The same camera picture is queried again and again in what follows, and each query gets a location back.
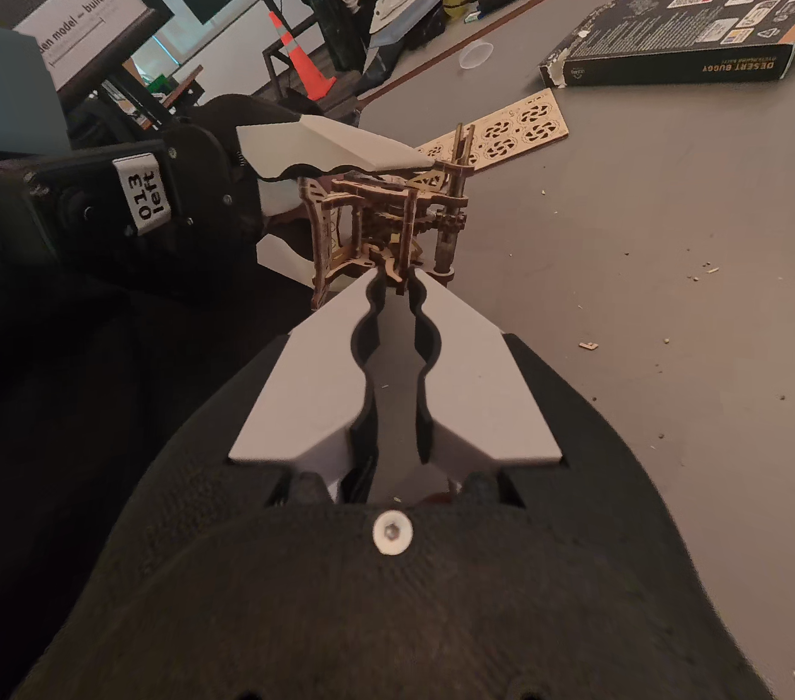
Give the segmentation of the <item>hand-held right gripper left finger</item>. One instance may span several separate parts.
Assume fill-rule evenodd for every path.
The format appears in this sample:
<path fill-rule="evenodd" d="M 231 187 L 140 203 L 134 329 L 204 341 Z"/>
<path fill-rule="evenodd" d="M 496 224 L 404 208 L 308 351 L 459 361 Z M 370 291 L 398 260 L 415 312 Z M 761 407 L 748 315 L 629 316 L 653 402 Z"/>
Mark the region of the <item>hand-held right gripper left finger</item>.
<path fill-rule="evenodd" d="M 343 503 L 364 503 L 378 464 L 378 412 L 366 364 L 380 345 L 385 272 L 370 269 L 295 327 L 229 460 L 315 473 Z"/>

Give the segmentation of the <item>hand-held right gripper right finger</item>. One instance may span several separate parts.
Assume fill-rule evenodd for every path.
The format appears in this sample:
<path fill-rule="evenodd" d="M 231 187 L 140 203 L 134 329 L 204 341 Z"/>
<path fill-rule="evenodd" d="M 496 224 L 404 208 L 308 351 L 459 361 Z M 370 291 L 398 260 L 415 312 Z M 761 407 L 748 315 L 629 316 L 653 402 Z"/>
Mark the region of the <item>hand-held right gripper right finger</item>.
<path fill-rule="evenodd" d="M 420 462 L 462 484 L 475 472 L 556 466 L 562 451 L 493 322 L 428 273 L 410 271 Z"/>

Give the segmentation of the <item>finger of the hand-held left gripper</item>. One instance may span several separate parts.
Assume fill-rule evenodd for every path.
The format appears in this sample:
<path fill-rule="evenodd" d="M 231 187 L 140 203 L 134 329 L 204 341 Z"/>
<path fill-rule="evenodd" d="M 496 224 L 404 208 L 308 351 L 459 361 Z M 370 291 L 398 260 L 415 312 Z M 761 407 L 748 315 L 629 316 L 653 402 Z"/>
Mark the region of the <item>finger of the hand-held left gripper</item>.
<path fill-rule="evenodd" d="M 419 150 L 322 116 L 303 115 L 287 123 L 238 126 L 240 153 L 258 176 L 265 215 L 302 205 L 297 180 L 344 174 L 396 174 L 433 165 Z"/>
<path fill-rule="evenodd" d="M 256 245 L 256 257 L 261 266 L 305 287 L 314 286 L 313 260 L 300 256 L 282 238 L 266 234 Z"/>

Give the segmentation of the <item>wooden mechanical model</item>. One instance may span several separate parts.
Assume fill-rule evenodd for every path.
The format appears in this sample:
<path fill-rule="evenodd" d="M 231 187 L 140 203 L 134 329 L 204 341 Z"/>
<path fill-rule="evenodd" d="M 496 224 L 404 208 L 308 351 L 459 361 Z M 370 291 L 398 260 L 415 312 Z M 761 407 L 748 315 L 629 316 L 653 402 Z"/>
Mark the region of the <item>wooden mechanical model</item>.
<path fill-rule="evenodd" d="M 417 238 L 436 232 L 432 268 L 427 273 L 447 286 L 459 234 L 467 221 L 465 182 L 475 169 L 470 155 L 475 126 L 458 124 L 451 159 L 435 158 L 430 169 L 406 170 L 396 181 L 352 170 L 331 182 L 299 178 L 297 185 L 312 228 L 313 311 L 323 307 L 333 281 L 383 269 L 388 285 L 403 294 L 410 268 L 423 264 Z"/>

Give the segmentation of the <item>wooden parts sheet gear wheels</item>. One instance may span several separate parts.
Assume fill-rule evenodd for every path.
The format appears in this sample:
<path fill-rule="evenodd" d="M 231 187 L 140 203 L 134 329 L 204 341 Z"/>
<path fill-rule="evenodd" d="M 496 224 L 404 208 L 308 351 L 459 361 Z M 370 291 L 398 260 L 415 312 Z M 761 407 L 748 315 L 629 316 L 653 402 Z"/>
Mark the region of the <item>wooden parts sheet gear wheels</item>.
<path fill-rule="evenodd" d="M 474 127 L 474 132 L 468 162 L 476 172 L 569 135 L 551 89 L 536 92 L 473 123 L 465 123 L 462 137 L 470 127 Z"/>

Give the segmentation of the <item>orange traffic cone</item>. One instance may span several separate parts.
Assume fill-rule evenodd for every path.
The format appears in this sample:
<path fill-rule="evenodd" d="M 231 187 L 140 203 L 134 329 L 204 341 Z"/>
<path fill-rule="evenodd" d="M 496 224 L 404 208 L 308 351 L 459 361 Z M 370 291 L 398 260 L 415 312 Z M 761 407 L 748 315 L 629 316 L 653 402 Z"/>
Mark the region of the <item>orange traffic cone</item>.
<path fill-rule="evenodd" d="M 303 83 L 307 98 L 312 101 L 319 101 L 326 97 L 335 86 L 337 78 L 323 75 L 320 69 L 314 64 L 313 60 L 293 38 L 293 35 L 285 27 L 281 19 L 279 19 L 272 10 L 268 12 L 268 16 L 276 30 L 278 40 L 283 47 L 283 50 L 280 51 L 276 48 L 277 44 L 273 43 L 269 49 L 266 49 L 263 53 L 263 59 L 268 69 L 273 88 L 277 92 L 277 98 L 283 99 L 284 96 L 282 95 L 282 89 L 277 80 L 277 74 L 273 69 L 273 55 L 278 55 L 278 58 L 283 63 L 296 71 Z"/>

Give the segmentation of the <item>black cardboard box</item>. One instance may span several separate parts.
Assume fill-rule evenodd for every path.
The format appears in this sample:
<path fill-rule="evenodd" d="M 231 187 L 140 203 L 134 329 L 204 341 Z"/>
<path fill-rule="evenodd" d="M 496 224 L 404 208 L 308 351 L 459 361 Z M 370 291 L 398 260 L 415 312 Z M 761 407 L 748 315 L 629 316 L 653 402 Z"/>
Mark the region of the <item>black cardboard box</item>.
<path fill-rule="evenodd" d="M 554 89 L 771 81 L 793 54 L 794 0 L 611 0 L 539 72 Z"/>

